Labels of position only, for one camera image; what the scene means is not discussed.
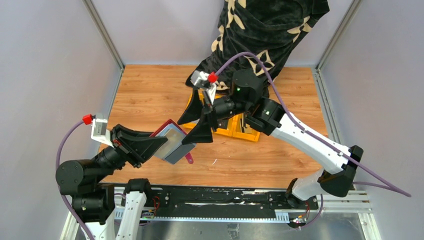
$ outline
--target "wooden tabletop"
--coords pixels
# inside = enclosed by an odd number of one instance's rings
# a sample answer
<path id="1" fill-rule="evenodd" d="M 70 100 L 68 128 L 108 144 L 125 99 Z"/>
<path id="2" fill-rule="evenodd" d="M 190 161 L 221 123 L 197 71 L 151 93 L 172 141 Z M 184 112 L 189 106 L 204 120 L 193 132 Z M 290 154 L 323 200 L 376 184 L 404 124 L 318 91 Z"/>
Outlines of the wooden tabletop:
<path id="1" fill-rule="evenodd" d="M 189 100 L 191 88 L 184 83 L 194 68 L 127 65 L 110 113 L 109 129 L 121 124 L 136 131 L 154 132 L 168 119 L 176 122 Z M 284 68 L 275 84 L 288 109 L 327 136 L 311 70 Z M 271 98 L 277 100 L 273 93 Z M 199 143 L 191 154 L 194 164 L 183 158 L 172 165 L 152 157 L 141 168 L 127 164 L 104 181 L 126 183 L 129 179 L 148 178 L 152 184 L 286 188 L 293 178 L 320 168 L 295 147 L 264 134 L 258 142 L 214 134 L 213 143 Z"/>

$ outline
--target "gray floor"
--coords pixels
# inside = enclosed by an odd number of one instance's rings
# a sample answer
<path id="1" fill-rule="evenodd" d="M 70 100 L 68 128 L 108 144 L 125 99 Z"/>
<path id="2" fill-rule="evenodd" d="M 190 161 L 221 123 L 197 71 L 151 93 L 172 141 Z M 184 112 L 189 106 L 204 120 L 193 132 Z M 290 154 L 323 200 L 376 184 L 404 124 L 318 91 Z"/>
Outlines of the gray floor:
<path id="1" fill-rule="evenodd" d="M 355 213 L 325 213 L 301 231 L 284 223 L 158 221 L 138 230 L 138 240 L 365 240 Z M 78 240 L 83 240 L 80 232 Z"/>

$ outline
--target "wooden table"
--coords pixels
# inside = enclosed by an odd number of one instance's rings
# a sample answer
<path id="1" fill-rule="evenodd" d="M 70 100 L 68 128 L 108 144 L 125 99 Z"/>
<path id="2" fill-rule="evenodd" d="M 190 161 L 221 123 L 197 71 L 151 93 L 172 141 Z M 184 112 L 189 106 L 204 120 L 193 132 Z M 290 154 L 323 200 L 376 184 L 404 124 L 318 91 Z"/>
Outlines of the wooden table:
<path id="1" fill-rule="evenodd" d="M 109 117 L 108 127 L 121 124 L 137 131 L 155 131 L 183 113 L 191 88 L 184 82 L 195 66 L 127 65 Z M 284 68 L 275 84 L 288 109 L 305 124 L 327 135 L 317 91 L 309 68 Z M 142 168 L 127 164 L 105 182 L 126 183 L 148 178 L 152 184 L 286 188 L 320 165 L 281 140 L 261 134 L 258 142 L 214 134 L 213 143 L 200 143 L 171 165 L 152 157 Z"/>

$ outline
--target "gray wall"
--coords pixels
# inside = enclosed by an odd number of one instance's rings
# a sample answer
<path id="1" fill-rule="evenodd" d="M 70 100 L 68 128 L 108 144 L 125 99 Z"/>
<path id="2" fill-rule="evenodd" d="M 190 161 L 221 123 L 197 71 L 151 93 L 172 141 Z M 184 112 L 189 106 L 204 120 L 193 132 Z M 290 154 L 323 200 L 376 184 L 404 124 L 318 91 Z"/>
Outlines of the gray wall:
<path id="1" fill-rule="evenodd" d="M 364 0 L 322 70 L 343 142 L 412 198 L 365 187 L 384 240 L 423 239 L 424 2 Z M 363 171 L 357 180 L 378 182 Z"/>
<path id="2" fill-rule="evenodd" d="M 0 239 L 59 239 L 58 145 L 81 116 L 108 111 L 119 74 L 82 1 L 0 1 Z M 96 150 L 82 126 L 62 158 Z"/>
<path id="3" fill-rule="evenodd" d="M 211 54 L 224 4 L 224 0 L 93 2 L 126 64 L 199 64 Z M 293 51 L 287 65 L 316 65 L 351 2 L 329 1 L 331 11 Z"/>

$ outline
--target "white and black robotic arm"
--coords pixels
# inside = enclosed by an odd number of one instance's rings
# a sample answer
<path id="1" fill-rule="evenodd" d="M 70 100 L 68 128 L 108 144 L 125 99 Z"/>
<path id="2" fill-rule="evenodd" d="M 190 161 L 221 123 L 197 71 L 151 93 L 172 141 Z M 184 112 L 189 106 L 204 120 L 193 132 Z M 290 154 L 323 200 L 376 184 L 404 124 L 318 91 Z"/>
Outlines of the white and black robotic arm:
<path id="1" fill-rule="evenodd" d="M 183 140 L 187 143 L 211 143 L 212 131 L 218 128 L 218 120 L 229 119 L 237 114 L 246 114 L 246 123 L 258 132 L 288 142 L 317 161 L 322 168 L 314 174 L 295 178 L 287 188 L 286 198 L 290 205 L 298 205 L 311 197 L 328 193 L 345 197 L 352 187 L 357 166 L 343 156 L 360 161 L 363 150 L 358 146 L 347 147 L 316 132 L 284 111 L 276 101 L 269 99 L 267 83 L 256 77 L 251 70 L 242 69 L 233 74 L 231 94 L 215 98 L 214 78 L 205 72 L 195 71 L 191 76 L 194 85 L 192 98 L 178 124 L 198 119 L 197 125 Z M 198 89 L 205 96 L 200 101 Z M 333 145 L 337 153 L 317 140 Z"/>

